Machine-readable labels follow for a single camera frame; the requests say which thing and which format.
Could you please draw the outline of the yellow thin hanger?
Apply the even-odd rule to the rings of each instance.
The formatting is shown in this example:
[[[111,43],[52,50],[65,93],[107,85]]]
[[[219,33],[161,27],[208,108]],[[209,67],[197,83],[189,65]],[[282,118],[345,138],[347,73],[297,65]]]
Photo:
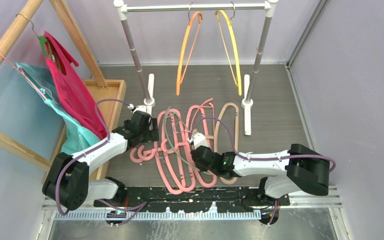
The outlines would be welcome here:
[[[238,95],[242,96],[243,95],[243,87],[242,87],[242,75],[241,75],[241,67],[240,67],[240,58],[239,58],[239,52],[238,52],[236,36],[235,36],[234,28],[233,28],[233,25],[232,25],[232,20],[228,17],[228,15],[226,14],[226,12],[224,10],[217,9],[214,14],[216,16],[216,20],[217,20],[217,23],[218,23],[221,40],[222,40],[222,43],[223,43],[224,51],[225,51],[225,54],[226,54],[226,57],[227,57],[227,62],[228,62],[228,66],[230,68],[230,72],[231,72],[231,75],[232,75],[232,79],[233,79],[234,85],[237,88]],[[234,59],[234,66],[232,64],[232,61],[231,61],[231,58],[230,58],[230,55],[229,55],[229,50],[228,50],[228,47],[227,47],[227,44],[226,44],[226,41],[225,41],[225,38],[224,38],[222,24],[221,24],[221,19],[222,18],[225,20],[225,23],[226,23],[226,26],[227,26],[227,30],[228,30],[228,33],[229,33],[230,42],[231,42],[231,46],[232,46],[233,59]]]

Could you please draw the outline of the orange thin hanger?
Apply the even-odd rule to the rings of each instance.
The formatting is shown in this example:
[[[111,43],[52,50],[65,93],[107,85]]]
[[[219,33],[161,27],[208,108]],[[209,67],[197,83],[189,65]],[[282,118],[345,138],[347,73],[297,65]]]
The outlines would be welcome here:
[[[185,79],[187,69],[188,69],[188,66],[190,64],[190,60],[192,57],[192,53],[194,51],[195,44],[196,44],[196,41],[197,41],[197,38],[198,38],[198,35],[200,32],[201,23],[203,21],[202,13],[200,11],[196,11],[193,15],[191,15],[191,9],[192,9],[192,3],[188,6],[188,25],[186,27],[186,30],[185,30],[185,33],[183,36],[183,41],[182,41],[182,45],[180,48],[178,67],[177,67],[177,72],[176,72],[175,94],[177,96],[180,95],[181,85]],[[187,60],[185,61],[186,50],[187,50],[187,46],[188,46],[188,40],[189,40],[189,37],[191,34],[192,27],[193,27],[194,22],[195,22],[195,19],[197,19],[197,28],[196,28],[195,36],[193,38],[193,42],[192,42],[190,50],[189,50],[189,54],[187,56]]]

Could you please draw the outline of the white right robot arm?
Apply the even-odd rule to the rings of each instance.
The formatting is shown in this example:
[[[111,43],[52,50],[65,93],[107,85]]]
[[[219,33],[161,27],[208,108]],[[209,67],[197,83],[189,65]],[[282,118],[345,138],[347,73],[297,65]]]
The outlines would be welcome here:
[[[190,154],[200,171],[209,171],[218,177],[232,179],[261,175],[263,188],[257,192],[257,198],[266,206],[297,191],[314,196],[329,193],[333,160],[302,144],[294,143],[290,149],[261,154],[234,151],[219,154],[200,145]]]

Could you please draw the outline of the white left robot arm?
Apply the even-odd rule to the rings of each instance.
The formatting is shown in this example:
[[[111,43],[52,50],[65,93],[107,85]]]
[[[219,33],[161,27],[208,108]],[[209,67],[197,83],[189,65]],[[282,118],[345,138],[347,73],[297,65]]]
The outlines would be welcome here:
[[[131,119],[115,128],[109,138],[68,154],[59,153],[53,160],[42,187],[42,193],[57,201],[69,211],[78,209],[84,202],[93,201],[96,207],[107,202],[115,207],[125,203],[125,185],[113,178],[91,180],[90,175],[101,165],[138,144],[159,141],[158,120],[150,114],[135,110]]]

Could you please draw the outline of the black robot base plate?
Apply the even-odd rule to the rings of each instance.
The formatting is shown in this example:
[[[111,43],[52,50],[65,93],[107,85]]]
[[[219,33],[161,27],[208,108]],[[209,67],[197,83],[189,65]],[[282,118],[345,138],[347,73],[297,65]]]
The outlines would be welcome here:
[[[99,197],[95,207],[104,207],[103,202],[115,207],[136,207],[143,202],[142,212],[206,213],[215,205],[218,213],[247,213],[254,209],[275,206],[275,199],[263,195],[264,188],[249,186],[196,187],[191,191],[174,194],[166,187],[128,186],[124,184],[113,198]]]

